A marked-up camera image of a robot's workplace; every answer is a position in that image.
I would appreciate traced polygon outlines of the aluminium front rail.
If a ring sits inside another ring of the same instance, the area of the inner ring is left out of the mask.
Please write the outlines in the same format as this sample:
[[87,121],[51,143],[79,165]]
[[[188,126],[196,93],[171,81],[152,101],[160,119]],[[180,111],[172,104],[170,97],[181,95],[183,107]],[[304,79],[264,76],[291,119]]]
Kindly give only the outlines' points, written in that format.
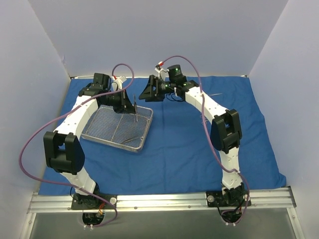
[[[34,194],[29,213],[96,213],[98,209],[71,209],[70,196],[44,196]],[[291,188],[250,191],[251,206],[248,209],[295,208],[297,206]],[[206,193],[119,195],[116,203],[120,212],[214,210],[208,207]]]

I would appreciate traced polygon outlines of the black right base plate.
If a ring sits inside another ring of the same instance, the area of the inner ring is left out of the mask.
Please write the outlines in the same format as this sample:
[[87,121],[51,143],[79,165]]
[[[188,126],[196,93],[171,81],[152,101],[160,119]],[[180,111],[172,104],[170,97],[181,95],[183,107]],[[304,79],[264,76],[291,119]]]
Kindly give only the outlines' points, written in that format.
[[208,207],[244,207],[247,202],[247,191],[207,191],[206,201]]

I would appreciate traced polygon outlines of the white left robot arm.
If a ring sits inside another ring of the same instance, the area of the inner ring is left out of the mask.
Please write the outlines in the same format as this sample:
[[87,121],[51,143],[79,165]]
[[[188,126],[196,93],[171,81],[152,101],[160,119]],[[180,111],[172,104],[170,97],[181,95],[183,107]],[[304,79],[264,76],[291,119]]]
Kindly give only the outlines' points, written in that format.
[[72,112],[54,130],[43,137],[47,167],[64,176],[83,195],[83,204],[89,209],[100,205],[97,183],[84,168],[85,154],[80,136],[91,116],[100,106],[112,107],[117,114],[134,114],[135,107],[129,100],[123,83],[124,76],[94,74],[93,82],[80,90]]

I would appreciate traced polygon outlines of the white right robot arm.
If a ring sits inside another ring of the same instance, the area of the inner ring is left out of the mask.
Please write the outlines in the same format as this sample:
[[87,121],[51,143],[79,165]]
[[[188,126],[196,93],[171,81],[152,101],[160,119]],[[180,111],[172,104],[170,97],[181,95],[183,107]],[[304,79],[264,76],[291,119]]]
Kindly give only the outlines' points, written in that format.
[[237,190],[244,190],[239,169],[239,146],[242,130],[239,114],[229,110],[203,91],[201,79],[188,80],[178,64],[164,69],[163,62],[155,66],[157,76],[151,75],[147,86],[139,95],[146,102],[162,102],[166,95],[174,94],[201,112],[203,121],[211,123],[206,130],[209,145],[222,168],[221,199],[226,205],[239,200]]

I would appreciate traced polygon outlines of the steel mesh instrument tray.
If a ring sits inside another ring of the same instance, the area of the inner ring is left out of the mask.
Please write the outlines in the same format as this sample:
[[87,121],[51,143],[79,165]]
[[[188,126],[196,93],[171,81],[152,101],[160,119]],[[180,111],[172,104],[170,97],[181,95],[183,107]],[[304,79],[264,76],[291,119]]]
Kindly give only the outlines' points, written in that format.
[[[112,107],[100,106],[87,122],[82,137],[131,152],[140,151],[153,120],[153,110],[141,106],[137,106],[137,109],[138,122],[135,121],[135,114],[118,114]],[[121,144],[122,141],[135,136],[143,139]]]

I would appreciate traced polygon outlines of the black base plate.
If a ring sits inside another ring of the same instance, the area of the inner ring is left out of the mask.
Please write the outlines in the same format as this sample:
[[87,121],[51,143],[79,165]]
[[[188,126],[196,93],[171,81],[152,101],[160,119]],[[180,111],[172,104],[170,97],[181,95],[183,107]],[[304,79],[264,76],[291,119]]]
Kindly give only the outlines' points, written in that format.
[[106,200],[108,203],[105,203],[103,200],[100,200],[96,197],[90,195],[81,195],[75,193],[72,196],[72,210],[93,210],[93,209],[112,209],[116,206],[117,196],[116,195],[108,195],[108,194],[100,194],[99,197]]
[[247,202],[247,191],[207,191],[206,201],[208,207],[244,207]]

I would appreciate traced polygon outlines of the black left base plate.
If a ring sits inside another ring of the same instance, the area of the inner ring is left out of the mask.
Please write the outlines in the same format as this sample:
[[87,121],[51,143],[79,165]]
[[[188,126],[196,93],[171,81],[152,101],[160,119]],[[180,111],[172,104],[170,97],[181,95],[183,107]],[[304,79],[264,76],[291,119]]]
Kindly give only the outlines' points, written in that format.
[[112,209],[116,206],[117,196],[116,195],[108,195],[108,194],[100,194],[99,197],[106,200],[108,203],[105,203],[103,200],[100,200],[96,197],[90,195],[81,195],[75,193],[72,196],[72,210],[93,210],[93,209]]

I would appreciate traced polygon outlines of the steel surgical forceps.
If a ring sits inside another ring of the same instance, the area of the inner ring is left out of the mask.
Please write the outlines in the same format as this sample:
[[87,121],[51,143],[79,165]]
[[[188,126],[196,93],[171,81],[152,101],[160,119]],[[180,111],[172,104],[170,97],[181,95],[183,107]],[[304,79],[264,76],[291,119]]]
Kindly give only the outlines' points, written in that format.
[[138,122],[138,109],[137,109],[137,102],[136,102],[136,95],[133,94],[134,98],[134,109],[135,109],[135,121]]

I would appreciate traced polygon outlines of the steel surgical scissors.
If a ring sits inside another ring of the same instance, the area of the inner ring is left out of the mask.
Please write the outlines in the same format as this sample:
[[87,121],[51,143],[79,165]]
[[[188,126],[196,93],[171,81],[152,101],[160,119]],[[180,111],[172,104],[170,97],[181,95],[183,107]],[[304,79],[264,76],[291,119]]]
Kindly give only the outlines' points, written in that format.
[[207,125],[207,123],[209,122],[209,120],[206,117],[202,117],[202,115],[200,115],[200,120],[201,120],[201,124],[205,124],[205,125]]

